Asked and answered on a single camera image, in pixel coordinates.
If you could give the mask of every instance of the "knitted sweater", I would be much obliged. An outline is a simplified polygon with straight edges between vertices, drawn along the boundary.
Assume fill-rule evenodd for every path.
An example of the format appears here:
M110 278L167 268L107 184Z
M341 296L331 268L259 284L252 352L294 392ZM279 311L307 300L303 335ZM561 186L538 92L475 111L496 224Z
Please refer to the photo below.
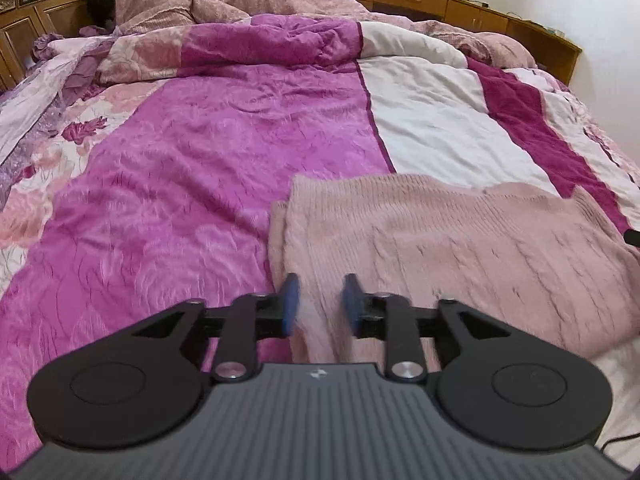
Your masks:
M297 362L382 362L382 343L350 335L349 272L368 292L423 307L457 298L587 358L640 327L640 254L581 188L564 200L526 184L297 176L289 202L272 206L269 258L277 285L288 272L301 279Z

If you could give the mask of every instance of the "silver screw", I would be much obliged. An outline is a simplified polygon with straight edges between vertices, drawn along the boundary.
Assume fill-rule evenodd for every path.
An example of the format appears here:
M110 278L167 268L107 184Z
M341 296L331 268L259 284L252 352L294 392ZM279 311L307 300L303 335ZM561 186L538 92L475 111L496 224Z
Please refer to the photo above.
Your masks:
M391 367L391 371L396 377L402 377L403 379L415 379L422 375L424 368L413 361L402 361L401 363L394 364Z
M216 366L216 374L225 379L238 379L246 373L246 367L235 361L225 361Z

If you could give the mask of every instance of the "black hair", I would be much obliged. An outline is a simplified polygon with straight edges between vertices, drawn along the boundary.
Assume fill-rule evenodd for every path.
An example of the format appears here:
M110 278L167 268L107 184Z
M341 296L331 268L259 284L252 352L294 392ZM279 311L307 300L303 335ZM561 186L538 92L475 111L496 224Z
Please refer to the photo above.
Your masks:
M87 0L86 6L98 27L104 27L107 20L115 19L116 0Z

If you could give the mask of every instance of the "bed sheet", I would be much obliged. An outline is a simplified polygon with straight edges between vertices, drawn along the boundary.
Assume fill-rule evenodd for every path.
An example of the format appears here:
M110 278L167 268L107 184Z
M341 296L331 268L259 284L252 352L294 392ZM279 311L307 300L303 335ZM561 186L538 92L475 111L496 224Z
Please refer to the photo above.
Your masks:
M43 364L185 298L220 306L272 290L268 211L294 174L397 171L558 196L582 186L621 232L640 227L635 168L553 78L387 23L261 15L162 28L118 38L99 71L103 86L37 145L0 213L5 470L39 446L25 392ZM626 332L584 353L631 339L628 316ZM639 352L597 361L616 391L603 438L637 428ZM290 351L267 341L260 357ZM611 451L638 461L632 445Z

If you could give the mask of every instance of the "black cord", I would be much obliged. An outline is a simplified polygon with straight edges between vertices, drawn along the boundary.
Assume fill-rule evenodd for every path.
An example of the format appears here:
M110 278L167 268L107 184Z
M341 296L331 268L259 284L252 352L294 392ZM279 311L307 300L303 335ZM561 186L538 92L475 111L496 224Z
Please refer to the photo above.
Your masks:
M640 433L634 433L631 435L627 435L627 436L618 436L616 438L610 438L609 440L607 440L603 446L600 448L601 452L604 452L604 449L609 445L609 444L615 444L616 442L626 442L627 440L633 440L635 438L640 438Z

